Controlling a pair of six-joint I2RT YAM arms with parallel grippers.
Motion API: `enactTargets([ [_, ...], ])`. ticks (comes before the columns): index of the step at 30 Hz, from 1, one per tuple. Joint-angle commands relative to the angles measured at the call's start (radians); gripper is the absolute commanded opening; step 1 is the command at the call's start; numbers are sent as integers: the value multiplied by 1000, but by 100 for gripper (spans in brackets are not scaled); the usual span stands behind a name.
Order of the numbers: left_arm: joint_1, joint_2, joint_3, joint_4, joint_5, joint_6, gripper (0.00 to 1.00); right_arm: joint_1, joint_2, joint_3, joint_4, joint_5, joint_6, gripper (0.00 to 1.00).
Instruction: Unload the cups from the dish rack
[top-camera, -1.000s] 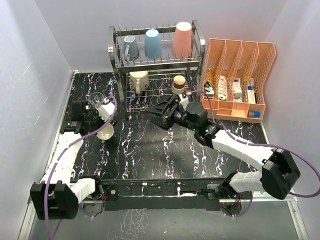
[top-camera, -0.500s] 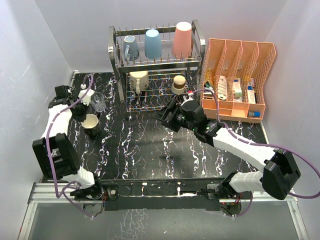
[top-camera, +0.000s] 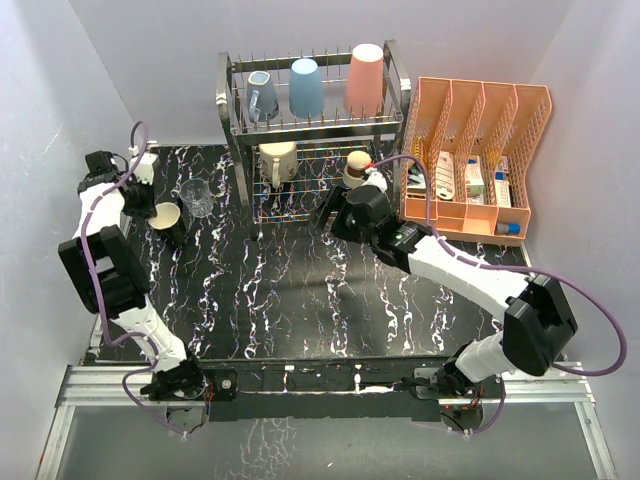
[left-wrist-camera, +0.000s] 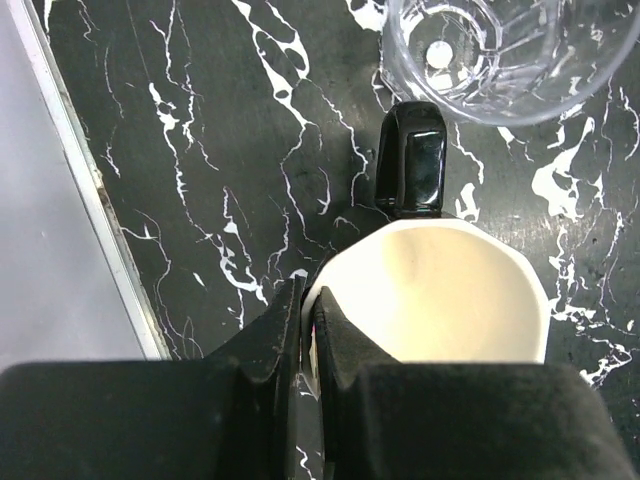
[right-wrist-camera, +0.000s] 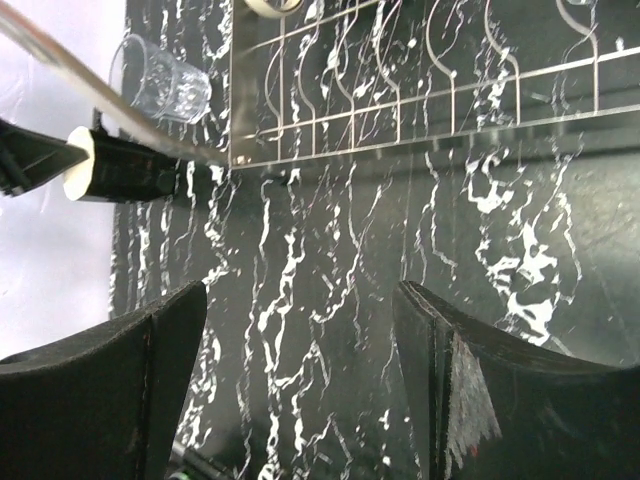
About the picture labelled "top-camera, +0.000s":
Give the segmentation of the pink plastic cup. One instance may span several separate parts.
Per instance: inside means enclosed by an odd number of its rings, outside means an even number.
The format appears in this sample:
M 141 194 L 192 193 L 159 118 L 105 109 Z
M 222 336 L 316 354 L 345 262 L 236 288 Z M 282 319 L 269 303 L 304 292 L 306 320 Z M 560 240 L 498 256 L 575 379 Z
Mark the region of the pink plastic cup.
M 354 118 L 372 118 L 383 108 L 383 49 L 359 44 L 351 52 L 344 108 Z

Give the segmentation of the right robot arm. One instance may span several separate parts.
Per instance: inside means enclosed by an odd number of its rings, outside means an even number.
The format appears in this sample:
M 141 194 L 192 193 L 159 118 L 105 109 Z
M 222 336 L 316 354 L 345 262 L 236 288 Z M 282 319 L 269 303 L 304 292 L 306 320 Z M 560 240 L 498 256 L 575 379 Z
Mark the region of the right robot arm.
M 502 270 L 450 246 L 424 225 L 400 219 L 377 187 L 336 186 L 310 223 L 341 240 L 366 244 L 384 264 L 438 283 L 499 320 L 500 332 L 460 347 L 416 386 L 466 397 L 489 377 L 520 370 L 540 377 L 578 326 L 558 280 Z

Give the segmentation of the black cup cream interior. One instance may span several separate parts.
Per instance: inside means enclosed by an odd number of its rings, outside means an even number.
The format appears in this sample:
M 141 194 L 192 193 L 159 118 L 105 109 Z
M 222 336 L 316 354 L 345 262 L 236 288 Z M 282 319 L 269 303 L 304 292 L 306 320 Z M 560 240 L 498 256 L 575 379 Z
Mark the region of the black cup cream interior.
M 156 215 L 148 220 L 149 226 L 172 245 L 184 245 L 187 231 L 179 205 L 163 202 L 157 204 L 155 209 Z

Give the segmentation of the cream and brown steel cup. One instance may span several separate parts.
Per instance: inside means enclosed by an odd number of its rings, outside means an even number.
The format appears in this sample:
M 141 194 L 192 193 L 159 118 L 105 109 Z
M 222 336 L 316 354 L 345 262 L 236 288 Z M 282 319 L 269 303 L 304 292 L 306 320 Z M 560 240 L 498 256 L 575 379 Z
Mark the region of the cream and brown steel cup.
M 370 155 L 364 150 L 354 150 L 346 157 L 343 183 L 347 188 L 357 188 L 365 182 L 365 172 L 371 164 Z

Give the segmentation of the clear plastic cup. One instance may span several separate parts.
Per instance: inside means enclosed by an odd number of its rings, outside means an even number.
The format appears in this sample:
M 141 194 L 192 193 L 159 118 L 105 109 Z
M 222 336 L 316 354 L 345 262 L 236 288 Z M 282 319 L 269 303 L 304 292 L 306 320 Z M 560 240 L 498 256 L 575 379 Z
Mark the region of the clear plastic cup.
M 179 197 L 194 218 L 204 218 L 213 211 L 213 198 L 209 183 L 200 178 L 192 178 L 183 182 L 179 189 Z

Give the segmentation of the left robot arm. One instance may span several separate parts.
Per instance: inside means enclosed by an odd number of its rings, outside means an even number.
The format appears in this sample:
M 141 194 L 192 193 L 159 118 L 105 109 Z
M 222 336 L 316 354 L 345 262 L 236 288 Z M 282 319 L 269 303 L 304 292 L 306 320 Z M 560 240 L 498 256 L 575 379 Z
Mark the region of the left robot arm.
M 154 401 L 199 399 L 207 376 L 186 344 L 171 332 L 150 299 L 148 275 L 121 229 L 122 216 L 147 220 L 183 240 L 179 205 L 155 202 L 158 157 L 146 152 L 121 170 L 111 152 L 86 155 L 88 172 L 79 183 L 81 216 L 58 255 L 84 307 L 132 339 L 152 365 L 153 381 L 142 395 Z

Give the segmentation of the cream floral mug green inside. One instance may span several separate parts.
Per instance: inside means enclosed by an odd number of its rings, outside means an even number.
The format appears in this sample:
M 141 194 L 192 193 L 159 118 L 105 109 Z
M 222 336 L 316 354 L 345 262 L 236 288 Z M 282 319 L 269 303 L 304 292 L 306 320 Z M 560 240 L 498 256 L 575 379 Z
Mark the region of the cream floral mug green inside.
M 298 170 L 297 146 L 293 141 L 259 145 L 260 168 L 274 188 L 291 181 Z

